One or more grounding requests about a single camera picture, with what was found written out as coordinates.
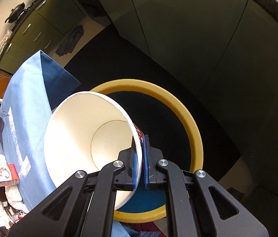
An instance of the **dark blue fabric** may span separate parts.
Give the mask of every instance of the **dark blue fabric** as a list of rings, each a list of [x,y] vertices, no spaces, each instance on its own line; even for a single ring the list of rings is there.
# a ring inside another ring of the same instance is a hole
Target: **dark blue fabric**
[[[123,225],[123,227],[130,237],[158,237],[161,234],[161,232],[137,232],[125,225]]]
[[[81,83],[64,68],[60,67],[52,58],[41,52],[42,75],[44,78],[50,108],[57,107]]]

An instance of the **metal screw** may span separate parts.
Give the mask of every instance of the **metal screw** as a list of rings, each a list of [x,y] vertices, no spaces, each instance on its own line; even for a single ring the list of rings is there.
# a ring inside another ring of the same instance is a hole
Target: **metal screw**
[[[206,176],[206,172],[204,170],[198,170],[196,175],[200,178],[204,178]]]
[[[121,166],[123,166],[123,161],[114,161],[114,163],[113,163],[113,165],[115,166],[115,167],[121,167]]]
[[[80,170],[80,171],[76,171],[76,173],[74,174],[74,176],[76,178],[83,178],[85,176],[85,172]]]
[[[169,162],[167,160],[159,160],[158,163],[160,166],[167,166],[169,164]]]

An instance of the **blue gripper pad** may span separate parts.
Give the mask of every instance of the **blue gripper pad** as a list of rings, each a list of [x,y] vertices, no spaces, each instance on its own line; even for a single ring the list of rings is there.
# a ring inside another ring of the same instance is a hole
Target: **blue gripper pad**
[[[146,189],[149,188],[149,163],[146,148],[146,137],[143,137],[143,170],[144,170],[144,184]]]
[[[137,150],[134,151],[134,164],[133,164],[133,170],[132,170],[132,186],[134,187],[134,190],[136,189],[136,180],[137,180],[137,174],[138,174],[138,156],[137,156]]]

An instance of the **blue cloth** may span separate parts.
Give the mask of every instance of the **blue cloth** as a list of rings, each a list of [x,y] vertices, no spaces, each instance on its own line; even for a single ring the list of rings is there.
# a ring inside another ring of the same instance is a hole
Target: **blue cloth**
[[[32,210],[53,190],[45,163],[44,135],[52,109],[80,82],[42,51],[11,78],[0,109],[0,146],[20,177],[19,191]]]
[[[111,237],[158,237],[161,232],[137,232],[114,220]]]

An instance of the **green cabinet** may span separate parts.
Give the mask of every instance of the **green cabinet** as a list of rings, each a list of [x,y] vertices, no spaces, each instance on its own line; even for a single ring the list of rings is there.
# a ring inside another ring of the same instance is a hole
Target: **green cabinet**
[[[72,0],[44,0],[35,10],[63,35],[85,17]]]
[[[46,20],[42,20],[30,34],[22,48],[29,53],[35,53],[38,50],[43,50],[45,53],[48,53],[50,48],[55,46],[62,37],[63,35]]]
[[[49,53],[50,50],[59,43],[63,35],[51,26],[45,38],[40,42],[36,50],[42,50],[44,53]]]
[[[28,39],[25,41],[22,48],[30,53],[35,53],[39,43],[45,38],[48,33],[48,26],[50,24],[46,20],[42,20],[41,23],[34,29]]]
[[[33,11],[20,25],[19,29],[14,34],[11,42],[18,45],[19,47],[22,47],[22,45],[28,39],[30,34],[34,31],[34,29],[42,20],[43,17],[39,15],[36,11]]]
[[[0,69],[14,74],[38,50],[50,53],[85,17],[73,0],[42,0],[13,33]]]
[[[0,60],[0,69],[14,74],[31,55],[16,44],[10,43]]]

